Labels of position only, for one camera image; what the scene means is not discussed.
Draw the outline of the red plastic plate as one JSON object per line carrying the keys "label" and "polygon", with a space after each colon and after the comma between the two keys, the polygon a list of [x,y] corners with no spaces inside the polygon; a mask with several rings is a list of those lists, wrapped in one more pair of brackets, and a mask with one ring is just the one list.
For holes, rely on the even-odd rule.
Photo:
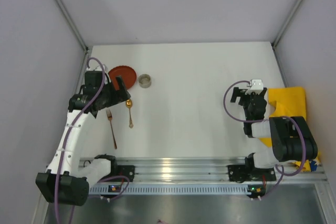
{"label": "red plastic plate", "polygon": [[108,73],[113,86],[116,90],[119,90],[116,77],[121,76],[127,90],[133,87],[137,80],[137,74],[135,70],[129,66],[117,66],[112,68]]}

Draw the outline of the yellow Pikachu cloth mat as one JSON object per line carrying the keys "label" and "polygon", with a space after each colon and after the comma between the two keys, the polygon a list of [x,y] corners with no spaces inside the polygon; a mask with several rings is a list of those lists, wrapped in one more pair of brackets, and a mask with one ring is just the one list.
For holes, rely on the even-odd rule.
{"label": "yellow Pikachu cloth mat", "polygon": [[[302,116],[307,120],[306,93],[303,87],[268,89],[269,117]],[[259,138],[267,147],[272,147],[270,138]],[[302,172],[314,172],[320,164],[319,158],[307,160]]]}

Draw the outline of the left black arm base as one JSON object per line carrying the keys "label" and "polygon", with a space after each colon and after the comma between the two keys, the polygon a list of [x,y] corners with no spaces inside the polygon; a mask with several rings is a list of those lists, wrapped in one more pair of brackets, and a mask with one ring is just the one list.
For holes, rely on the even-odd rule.
{"label": "left black arm base", "polygon": [[125,176],[130,180],[130,182],[133,182],[134,176],[135,176],[135,166],[134,165],[118,165],[115,175]]}

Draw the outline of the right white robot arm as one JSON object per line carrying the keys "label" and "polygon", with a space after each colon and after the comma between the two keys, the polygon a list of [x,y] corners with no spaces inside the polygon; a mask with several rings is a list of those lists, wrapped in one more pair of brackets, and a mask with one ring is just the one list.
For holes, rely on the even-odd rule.
{"label": "right white robot arm", "polygon": [[263,88],[250,91],[234,87],[231,103],[244,110],[243,130],[267,149],[249,154],[249,170],[270,169],[294,162],[300,170],[310,170],[310,160],[318,157],[318,147],[306,122],[306,94],[302,87]]}

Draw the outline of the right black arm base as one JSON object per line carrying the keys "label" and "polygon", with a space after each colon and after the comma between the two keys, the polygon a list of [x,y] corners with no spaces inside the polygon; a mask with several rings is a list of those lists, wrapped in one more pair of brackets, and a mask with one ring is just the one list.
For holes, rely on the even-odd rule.
{"label": "right black arm base", "polygon": [[228,165],[228,176],[230,182],[263,182],[276,181],[273,168],[256,168],[254,159],[250,155],[245,157],[244,164]]}

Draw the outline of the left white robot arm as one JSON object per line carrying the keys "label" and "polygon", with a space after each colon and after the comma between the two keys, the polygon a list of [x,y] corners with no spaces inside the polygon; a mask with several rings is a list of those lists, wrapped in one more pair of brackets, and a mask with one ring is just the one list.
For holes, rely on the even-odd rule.
{"label": "left white robot arm", "polygon": [[120,175],[112,155],[98,154],[83,169],[79,163],[89,132],[98,123],[98,112],[130,97],[121,76],[112,81],[102,70],[85,73],[80,92],[69,100],[67,122],[56,153],[46,171],[36,176],[35,183],[47,202],[82,206],[98,181]]}

